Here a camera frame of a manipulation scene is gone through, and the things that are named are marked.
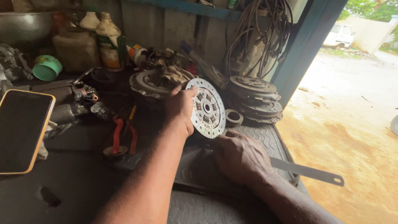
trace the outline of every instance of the clutch pressure plate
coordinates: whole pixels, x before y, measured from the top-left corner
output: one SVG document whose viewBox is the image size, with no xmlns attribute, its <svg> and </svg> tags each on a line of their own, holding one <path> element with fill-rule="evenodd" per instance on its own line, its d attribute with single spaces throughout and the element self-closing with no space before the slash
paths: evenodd
<svg viewBox="0 0 398 224">
<path fill-rule="evenodd" d="M 192 98 L 191 121 L 196 130 L 208 138 L 215 138 L 225 129 L 225 108 L 220 95 L 206 80 L 195 78 L 188 82 L 186 89 L 196 86 L 198 92 Z"/>
</svg>

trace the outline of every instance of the workbench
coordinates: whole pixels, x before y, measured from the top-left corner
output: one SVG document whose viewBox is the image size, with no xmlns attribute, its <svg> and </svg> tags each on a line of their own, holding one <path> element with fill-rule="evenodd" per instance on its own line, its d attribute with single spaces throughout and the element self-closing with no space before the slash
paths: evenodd
<svg viewBox="0 0 398 224">
<path fill-rule="evenodd" d="M 119 83 L 119 94 L 100 93 L 100 98 L 122 116 L 129 113 L 126 105 L 134 99 L 129 95 L 129 83 Z M 92 114 L 63 135 L 47 139 L 47 160 L 37 162 L 26 175 L 0 176 L 0 222 L 89 223 L 135 168 L 161 129 L 162 119 L 161 110 L 139 104 L 133 120 L 139 135 L 137 154 L 116 162 L 101 153 L 112 145 L 115 124 Z M 270 156 L 292 161 L 275 126 L 244 123 L 233 129 L 263 142 Z M 121 145 L 130 143 L 127 132 Z M 198 133 L 188 138 L 171 194 L 168 223 L 278 223 L 269 208 L 247 188 L 237 186 L 218 171 L 206 147 Z M 277 171 L 307 193 L 295 175 Z M 48 207 L 36 196 L 40 186 L 48 187 L 62 203 Z"/>
</svg>

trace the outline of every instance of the sandy ground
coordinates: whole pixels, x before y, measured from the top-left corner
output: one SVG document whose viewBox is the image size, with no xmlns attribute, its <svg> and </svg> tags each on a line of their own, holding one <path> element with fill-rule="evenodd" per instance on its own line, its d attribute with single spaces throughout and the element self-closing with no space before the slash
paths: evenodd
<svg viewBox="0 0 398 224">
<path fill-rule="evenodd" d="M 398 57 L 318 53 L 277 123 L 297 164 L 341 175 L 339 187 L 302 177 L 310 196 L 346 223 L 397 223 Z"/>
</svg>

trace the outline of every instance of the green plastic lid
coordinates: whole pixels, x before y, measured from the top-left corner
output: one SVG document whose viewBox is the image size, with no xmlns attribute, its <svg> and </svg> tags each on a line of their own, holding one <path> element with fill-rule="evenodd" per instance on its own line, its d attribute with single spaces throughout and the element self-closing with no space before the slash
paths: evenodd
<svg viewBox="0 0 398 224">
<path fill-rule="evenodd" d="M 43 81 L 52 81 L 57 77 L 57 73 L 46 65 L 35 65 L 32 71 L 38 79 Z"/>
</svg>

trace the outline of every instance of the oil bottle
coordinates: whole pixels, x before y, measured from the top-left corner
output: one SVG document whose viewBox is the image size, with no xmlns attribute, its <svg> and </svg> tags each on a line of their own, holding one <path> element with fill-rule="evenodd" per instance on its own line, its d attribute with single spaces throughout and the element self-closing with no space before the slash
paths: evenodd
<svg viewBox="0 0 398 224">
<path fill-rule="evenodd" d="M 125 44 L 123 43 L 122 32 L 112 22 L 111 14 L 101 13 L 101 22 L 96 28 L 99 50 L 104 67 L 116 72 L 124 69 L 125 66 Z"/>
</svg>

